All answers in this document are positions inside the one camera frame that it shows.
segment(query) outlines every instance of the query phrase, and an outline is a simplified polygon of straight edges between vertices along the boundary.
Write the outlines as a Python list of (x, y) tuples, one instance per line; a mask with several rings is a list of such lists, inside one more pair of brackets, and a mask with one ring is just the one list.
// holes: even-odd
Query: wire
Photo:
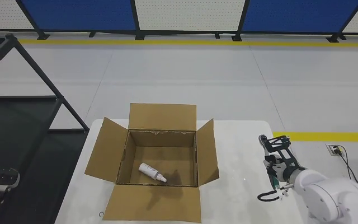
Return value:
[(276, 194), (276, 193), (277, 193), (277, 190), (272, 190), (272, 191), (270, 191), (270, 192), (262, 193), (262, 194), (259, 194), (259, 195), (257, 196), (257, 199), (260, 200), (260, 201), (262, 201), (262, 202), (273, 202), (273, 201), (275, 201), (275, 200), (280, 199), (280, 197), (277, 196), (276, 198), (269, 198), (269, 199), (262, 199), (262, 197), (268, 196), (268, 195), (271, 195), (271, 194)]
[(352, 172), (352, 175), (353, 175), (354, 180), (358, 183), (358, 180), (357, 180), (357, 178), (356, 178), (356, 175), (354, 174), (354, 172), (352, 171), (351, 167), (350, 167), (349, 164), (348, 164), (348, 153), (347, 153), (347, 150), (346, 150), (343, 146), (341, 146), (341, 145), (336, 145), (336, 146), (337, 146), (337, 147), (342, 147), (343, 150), (344, 150), (345, 153), (346, 153), (347, 161), (344, 159), (344, 157), (342, 156), (341, 151), (338, 149), (338, 150), (339, 150), (338, 154), (341, 156), (341, 158), (343, 159), (343, 161), (344, 161), (345, 164), (347, 165), (347, 171), (348, 171), (349, 179), (352, 180), (352, 177), (351, 177), (351, 174), (350, 174), (350, 172)]

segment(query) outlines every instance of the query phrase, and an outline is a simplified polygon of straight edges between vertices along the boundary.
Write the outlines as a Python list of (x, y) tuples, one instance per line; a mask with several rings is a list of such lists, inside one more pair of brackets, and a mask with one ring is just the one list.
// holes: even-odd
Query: yellow floor line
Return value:
[(212, 40), (19, 40), (21, 44), (75, 44), (75, 45), (235, 45), (235, 46), (308, 46), (357, 48), (358, 43), (329, 42), (270, 42), (270, 41), (212, 41)]
[(274, 132), (277, 136), (290, 136), (297, 142), (358, 142), (358, 133), (349, 132)]

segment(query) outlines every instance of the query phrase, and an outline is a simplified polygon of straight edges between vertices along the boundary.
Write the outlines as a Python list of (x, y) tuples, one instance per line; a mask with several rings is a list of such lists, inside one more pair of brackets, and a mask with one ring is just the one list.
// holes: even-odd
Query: box flap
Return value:
[(196, 132), (196, 144), (199, 185), (204, 185), (219, 178), (213, 119)]
[(127, 133), (126, 128), (104, 118), (84, 173), (115, 183)]
[(129, 129), (196, 131), (196, 105), (130, 104)]
[(201, 222), (199, 189), (115, 185), (103, 219)]

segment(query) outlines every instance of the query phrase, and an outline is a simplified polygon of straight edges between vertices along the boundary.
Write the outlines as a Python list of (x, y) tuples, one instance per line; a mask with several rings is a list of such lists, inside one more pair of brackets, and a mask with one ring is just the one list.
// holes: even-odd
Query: power outlet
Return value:
[[(329, 151), (329, 154), (331, 154), (331, 156), (339, 156), (339, 154), (335, 153), (335, 150), (337, 148), (333, 148), (334, 146), (336, 146), (336, 144), (326, 144), (326, 147)], [(345, 156), (344, 152), (342, 151), (342, 149), (340, 147), (338, 147), (339, 150), (341, 150), (342, 152), (342, 156)]]

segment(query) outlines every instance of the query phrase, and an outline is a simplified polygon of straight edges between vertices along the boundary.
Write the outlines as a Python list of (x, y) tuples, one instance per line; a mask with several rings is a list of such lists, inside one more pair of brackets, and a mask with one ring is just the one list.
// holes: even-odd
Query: white table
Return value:
[[(91, 126), (56, 224), (139, 223), (103, 221), (99, 216), (106, 209), (114, 184), (87, 176), (84, 170), (102, 121), (95, 120)], [(114, 121), (128, 126), (128, 120)], [(205, 121), (198, 121), (197, 127), (204, 124)], [(288, 198), (270, 203), (256, 198), (260, 193), (272, 190), (263, 165), (263, 148), (258, 142), (260, 134), (272, 137), (269, 124), (262, 121), (215, 121), (214, 132), (220, 178), (200, 187), (202, 223), (303, 224), (292, 192)]]

